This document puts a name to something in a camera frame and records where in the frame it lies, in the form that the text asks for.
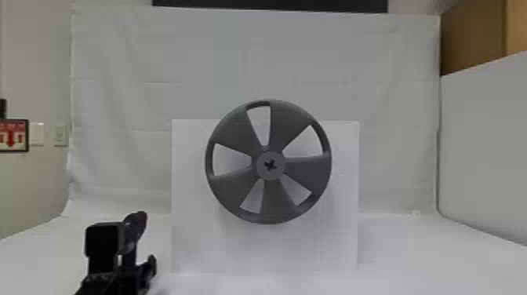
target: black frame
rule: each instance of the black frame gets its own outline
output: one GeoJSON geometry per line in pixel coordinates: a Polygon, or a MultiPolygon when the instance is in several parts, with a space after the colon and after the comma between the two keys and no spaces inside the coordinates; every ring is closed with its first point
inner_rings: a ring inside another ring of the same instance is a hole
{"type": "Polygon", "coordinates": [[[387,13],[388,0],[152,0],[153,6],[387,13]]]}

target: wall outlet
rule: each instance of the wall outlet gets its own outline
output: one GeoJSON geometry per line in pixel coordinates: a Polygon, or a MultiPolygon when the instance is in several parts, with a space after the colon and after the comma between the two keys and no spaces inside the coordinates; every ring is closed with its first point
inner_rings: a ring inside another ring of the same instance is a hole
{"type": "Polygon", "coordinates": [[[53,145],[56,147],[67,147],[69,145],[69,132],[66,123],[58,123],[53,127],[53,145]]]}

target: fan blade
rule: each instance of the fan blade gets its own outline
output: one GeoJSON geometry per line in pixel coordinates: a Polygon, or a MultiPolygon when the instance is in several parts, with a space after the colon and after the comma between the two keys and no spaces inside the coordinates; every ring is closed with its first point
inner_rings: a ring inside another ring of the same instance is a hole
{"type": "Polygon", "coordinates": [[[285,174],[312,193],[320,195],[331,175],[331,155],[325,153],[315,157],[287,158],[285,174]]]}
{"type": "Polygon", "coordinates": [[[271,150],[282,151],[313,121],[311,115],[293,104],[283,101],[271,102],[271,150]]]}
{"type": "Polygon", "coordinates": [[[260,214],[277,218],[296,215],[296,205],[280,180],[265,181],[260,214]]]}
{"type": "Polygon", "coordinates": [[[225,117],[214,130],[211,140],[250,156],[261,150],[260,141],[244,108],[225,117]]]}
{"type": "Polygon", "coordinates": [[[209,178],[210,187],[218,200],[228,209],[237,210],[258,180],[251,166],[209,178]]]}

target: cross-shaped hole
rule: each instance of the cross-shaped hole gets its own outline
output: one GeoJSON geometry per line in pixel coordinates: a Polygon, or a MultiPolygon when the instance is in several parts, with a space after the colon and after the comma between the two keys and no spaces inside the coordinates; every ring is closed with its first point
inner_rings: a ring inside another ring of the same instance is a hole
{"type": "Polygon", "coordinates": [[[267,168],[267,171],[271,171],[278,168],[274,164],[274,159],[271,159],[269,162],[264,162],[263,165],[267,168]]]}

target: white board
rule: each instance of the white board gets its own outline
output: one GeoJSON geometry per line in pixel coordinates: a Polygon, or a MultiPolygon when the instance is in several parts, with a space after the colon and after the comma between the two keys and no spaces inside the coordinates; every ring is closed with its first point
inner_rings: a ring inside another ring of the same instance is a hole
{"type": "Polygon", "coordinates": [[[442,79],[439,209],[527,245],[527,53],[442,79]]]}
{"type": "Polygon", "coordinates": [[[321,122],[333,154],[328,187],[304,215],[275,225],[237,218],[210,191],[205,178],[205,147],[217,123],[173,120],[173,270],[353,270],[358,244],[358,123],[321,122]]]}

